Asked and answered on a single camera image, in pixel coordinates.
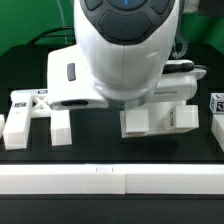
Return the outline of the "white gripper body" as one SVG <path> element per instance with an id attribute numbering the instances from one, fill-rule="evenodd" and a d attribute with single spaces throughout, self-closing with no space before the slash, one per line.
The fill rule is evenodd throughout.
<path id="1" fill-rule="evenodd" d="M 171 102 L 191 99 L 197 91 L 197 81 L 206 73 L 205 65 L 195 65 L 191 60 L 168 60 L 151 101 Z"/>

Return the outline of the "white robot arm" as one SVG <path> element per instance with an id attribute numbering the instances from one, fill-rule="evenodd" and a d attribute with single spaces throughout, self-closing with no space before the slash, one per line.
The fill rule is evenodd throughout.
<path id="1" fill-rule="evenodd" d="M 172 48 L 184 0 L 74 0 L 75 39 L 93 91 L 121 111 L 188 100 L 206 70 Z"/>

